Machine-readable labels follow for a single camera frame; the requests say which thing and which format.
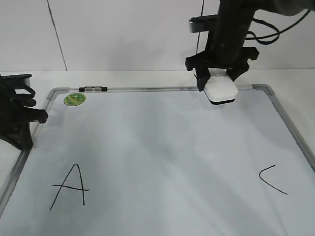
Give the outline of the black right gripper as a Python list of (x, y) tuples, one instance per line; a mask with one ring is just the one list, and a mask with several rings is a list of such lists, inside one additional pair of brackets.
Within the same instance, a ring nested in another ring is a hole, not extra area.
[(215, 29), (208, 31), (205, 50), (185, 60), (188, 71), (195, 68), (199, 91), (205, 89), (211, 78), (208, 68), (227, 69), (227, 75), (235, 81), (249, 70), (247, 60), (256, 60), (259, 55), (257, 48), (243, 46), (253, 19), (252, 14), (217, 17)]

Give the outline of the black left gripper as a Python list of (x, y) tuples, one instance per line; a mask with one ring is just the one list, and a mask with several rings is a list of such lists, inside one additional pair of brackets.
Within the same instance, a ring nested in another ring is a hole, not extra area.
[(32, 74), (0, 77), (0, 139), (18, 150), (33, 147), (31, 122), (46, 122), (45, 109), (35, 109), (35, 91), (30, 86)]

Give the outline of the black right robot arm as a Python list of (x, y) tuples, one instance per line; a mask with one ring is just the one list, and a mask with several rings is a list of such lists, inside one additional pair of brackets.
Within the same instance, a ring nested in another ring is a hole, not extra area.
[(185, 60), (187, 71), (195, 70), (198, 90), (203, 91), (211, 78), (210, 68), (226, 70), (231, 81), (248, 71), (248, 60), (256, 60), (259, 55), (257, 48), (244, 46), (248, 34), (262, 45), (273, 43), (249, 30), (252, 22), (274, 27), (254, 18), (256, 11), (294, 16), (303, 10), (310, 12), (314, 9), (313, 0), (221, 0), (216, 15), (191, 18), (190, 32), (208, 32), (205, 50)]

